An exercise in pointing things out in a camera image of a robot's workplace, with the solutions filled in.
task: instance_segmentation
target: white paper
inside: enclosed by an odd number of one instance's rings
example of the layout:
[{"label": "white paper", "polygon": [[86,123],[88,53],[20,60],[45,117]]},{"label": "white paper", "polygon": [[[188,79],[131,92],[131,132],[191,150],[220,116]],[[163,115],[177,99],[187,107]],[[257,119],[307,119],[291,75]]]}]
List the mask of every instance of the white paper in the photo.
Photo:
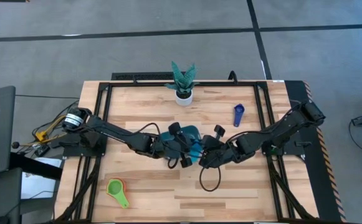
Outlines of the white paper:
[{"label": "white paper", "polygon": [[[45,164],[56,166],[56,167],[60,167],[60,164],[62,163],[61,159],[38,157],[38,158],[35,158],[35,160],[37,160],[39,162],[43,162]],[[21,180],[22,180],[22,184],[21,184],[21,198],[22,199],[29,199],[29,198],[35,196],[36,194],[38,194],[42,191],[45,191],[45,190],[53,192],[55,189],[56,180],[41,177],[38,175],[23,172]],[[51,197],[53,197],[53,195],[54,195],[53,193],[44,192],[33,198],[51,198]]]}]

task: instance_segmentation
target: orange and black striped tape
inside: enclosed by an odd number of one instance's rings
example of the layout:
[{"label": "orange and black striped tape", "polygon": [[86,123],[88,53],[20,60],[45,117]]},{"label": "orange and black striped tape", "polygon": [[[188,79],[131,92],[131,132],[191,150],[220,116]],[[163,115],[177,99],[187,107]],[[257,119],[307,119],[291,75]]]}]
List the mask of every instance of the orange and black striped tape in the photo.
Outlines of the orange and black striped tape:
[{"label": "orange and black striped tape", "polygon": [[[307,90],[308,99],[310,99],[312,101],[312,94],[311,94],[310,86],[306,82],[304,82],[304,84],[305,84],[305,89]],[[318,133],[318,139],[319,139],[319,143],[321,145],[321,149],[322,149],[322,153],[323,153],[323,158],[325,159],[326,168],[327,168],[327,171],[329,174],[331,187],[333,189],[333,194],[335,195],[335,200],[336,200],[336,203],[338,206],[338,212],[340,213],[341,221],[347,222],[346,218],[345,218],[343,205],[341,204],[340,195],[338,194],[335,175],[333,174],[333,169],[331,168],[331,165],[330,165],[329,153],[328,153],[328,150],[326,149],[325,140],[323,138],[323,134],[322,134],[322,131],[320,128],[317,128],[317,133]]]}]

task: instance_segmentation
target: wooden tabletop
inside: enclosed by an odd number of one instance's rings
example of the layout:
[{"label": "wooden tabletop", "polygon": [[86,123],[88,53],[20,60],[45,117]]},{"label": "wooden tabletop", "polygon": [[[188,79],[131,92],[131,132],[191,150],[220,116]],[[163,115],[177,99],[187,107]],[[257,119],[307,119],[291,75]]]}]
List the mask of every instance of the wooden tabletop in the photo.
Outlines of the wooden tabletop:
[{"label": "wooden tabletop", "polygon": [[[98,81],[84,82],[79,107],[93,111],[98,84]],[[268,87],[275,119],[278,120],[290,109],[285,83],[268,81]],[[197,86],[193,91],[192,104],[182,107],[176,104],[174,91],[166,87],[115,87],[112,92],[108,122],[130,131],[136,131],[147,123],[156,122],[161,132],[165,132],[171,123],[178,121],[181,126],[196,126],[201,136],[214,135],[215,125],[220,124],[226,130],[222,141],[241,131],[260,130],[252,87]],[[260,95],[262,106],[266,111],[264,94]],[[244,105],[245,113],[241,125],[235,128],[232,125],[233,107],[239,103]],[[102,100],[101,115],[103,107],[104,100]],[[152,127],[144,132],[156,133],[156,130]],[[307,211],[317,217],[318,212],[305,164],[296,156],[284,156],[283,159],[290,190]],[[57,216],[63,213],[72,201],[78,162],[78,157],[65,161],[55,204]],[[140,156],[126,145],[109,139],[100,167],[92,221],[276,220],[267,161],[260,151],[257,151],[253,158],[240,164],[231,162],[222,166],[222,181],[214,192],[205,192],[201,189],[200,170],[198,164],[185,169],[178,164],[175,169],[170,170],[166,160]],[[121,178],[125,181],[126,196],[130,203],[128,209],[122,209],[115,199],[106,194],[106,185],[111,178]],[[217,169],[204,171],[203,183],[207,188],[214,187],[217,179]],[[279,191],[283,214],[287,217],[284,196],[282,191]],[[86,216],[88,199],[89,192],[84,198],[82,217]]]}]

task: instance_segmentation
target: gray carpet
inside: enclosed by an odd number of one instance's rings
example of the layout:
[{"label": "gray carpet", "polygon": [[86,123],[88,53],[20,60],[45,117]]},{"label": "gray carpet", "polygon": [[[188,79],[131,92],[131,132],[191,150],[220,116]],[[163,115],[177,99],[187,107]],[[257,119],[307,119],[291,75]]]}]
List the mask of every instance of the gray carpet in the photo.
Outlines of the gray carpet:
[{"label": "gray carpet", "polygon": [[[253,0],[261,27],[362,24],[358,0]],[[252,27],[245,0],[78,0],[0,3],[0,37]],[[362,151],[348,122],[362,115],[362,29],[262,33],[273,79],[306,80],[327,119],[322,127],[347,220],[362,223]],[[84,80],[156,72],[195,62],[197,78],[263,79],[254,33],[0,42],[0,87],[18,94],[79,96]],[[13,140],[72,100],[16,98]],[[362,128],[353,128],[362,144]],[[52,150],[48,156],[60,155]],[[51,210],[23,216],[45,222]]]}]

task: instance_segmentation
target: potted plant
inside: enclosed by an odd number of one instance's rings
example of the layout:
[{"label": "potted plant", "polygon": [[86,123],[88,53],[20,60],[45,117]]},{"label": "potted plant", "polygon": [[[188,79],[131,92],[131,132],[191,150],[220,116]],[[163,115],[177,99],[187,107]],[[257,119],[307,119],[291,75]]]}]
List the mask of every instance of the potted plant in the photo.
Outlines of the potted plant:
[{"label": "potted plant", "polygon": [[196,69],[194,64],[186,71],[183,75],[179,71],[178,66],[171,62],[174,73],[174,84],[165,84],[167,88],[175,90],[175,101],[181,106],[187,106],[192,103],[193,99],[193,83],[194,77],[196,76]]}]

